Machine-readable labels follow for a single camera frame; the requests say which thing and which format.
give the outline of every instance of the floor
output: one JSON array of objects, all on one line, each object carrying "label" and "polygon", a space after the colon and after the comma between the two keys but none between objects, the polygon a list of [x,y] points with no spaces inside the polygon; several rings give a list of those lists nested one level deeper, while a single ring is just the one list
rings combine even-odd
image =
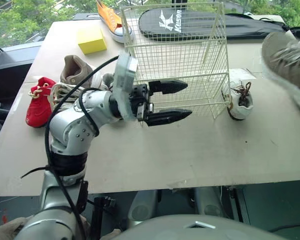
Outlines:
[{"label": "floor", "polygon": [[[247,217],[252,226],[270,230],[282,225],[300,223],[300,181],[246,185],[240,186],[240,189],[243,192]],[[136,192],[102,195],[116,199],[116,219],[107,213],[103,214],[101,230],[103,236],[114,228],[118,228],[118,221],[122,227],[125,226]],[[100,194],[89,194],[88,198],[93,200],[97,196]],[[0,197],[0,225],[17,217],[35,214],[38,206],[38,196]],[[92,206],[87,204],[82,214],[88,221],[91,221],[92,210]],[[192,207],[187,189],[162,191],[162,199],[158,204],[158,216],[194,213],[195,209]],[[280,230],[276,234],[290,240],[300,240],[300,227]]]}]

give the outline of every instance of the orange sneaker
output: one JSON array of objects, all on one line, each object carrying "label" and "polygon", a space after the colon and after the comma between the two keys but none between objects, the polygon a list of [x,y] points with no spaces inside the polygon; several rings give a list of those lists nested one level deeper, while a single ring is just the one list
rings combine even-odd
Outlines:
[{"label": "orange sneaker", "polygon": [[[101,0],[96,0],[96,5],[98,8],[98,13],[101,20],[107,25],[110,30],[112,38],[119,42],[124,43],[124,29],[122,26],[121,17],[119,17],[112,8],[104,5]],[[131,27],[129,27],[129,34],[132,36],[133,32]]]}]

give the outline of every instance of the white shoe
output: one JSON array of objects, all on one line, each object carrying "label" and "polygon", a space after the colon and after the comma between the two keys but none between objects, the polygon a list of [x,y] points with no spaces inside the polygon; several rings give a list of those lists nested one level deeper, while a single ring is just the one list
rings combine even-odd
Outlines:
[{"label": "white shoe", "polygon": [[242,85],[242,82],[230,82],[231,96],[227,96],[230,99],[227,110],[232,119],[237,121],[244,120],[252,112],[254,102],[249,92],[250,87],[251,82],[248,82],[245,86]]},{"label": "white shoe", "polygon": [[[63,82],[58,82],[51,88],[50,96],[48,101],[50,103],[51,110],[53,111],[55,107],[64,99],[64,97],[75,87],[76,85],[70,85]],[[71,108],[75,101],[80,96],[80,93],[84,90],[83,87],[79,87],[68,99],[62,104],[59,112]]]}]

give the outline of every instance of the yellow sponge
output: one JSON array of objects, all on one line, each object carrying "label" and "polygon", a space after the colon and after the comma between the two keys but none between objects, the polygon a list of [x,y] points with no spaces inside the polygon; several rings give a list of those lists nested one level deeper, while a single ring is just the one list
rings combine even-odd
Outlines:
[{"label": "yellow sponge", "polygon": [[76,39],[84,54],[91,54],[107,49],[104,36],[98,26],[79,29],[76,33]]}]

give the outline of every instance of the green foliage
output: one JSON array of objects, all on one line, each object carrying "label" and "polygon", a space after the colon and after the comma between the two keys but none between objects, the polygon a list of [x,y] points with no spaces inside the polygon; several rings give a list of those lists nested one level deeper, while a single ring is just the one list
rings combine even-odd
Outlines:
[{"label": "green foliage", "polygon": [[[56,5],[59,1],[12,0],[12,7],[0,12],[0,46],[23,44],[35,34],[45,36],[53,22],[71,20],[76,13],[98,12],[96,0],[64,0]],[[290,27],[300,26],[300,0],[231,1],[240,4],[243,12],[252,12],[256,15],[280,15]],[[7,0],[0,0],[0,5],[6,2]],[[102,0],[102,2],[108,7],[119,9],[118,0]],[[205,1],[188,0],[188,2]],[[171,0],[148,0],[146,5],[163,3],[171,3]],[[129,5],[129,0],[122,1],[120,5]],[[199,4],[191,8],[195,11],[215,11],[213,4]],[[225,12],[236,13],[237,10],[226,9]]]}]

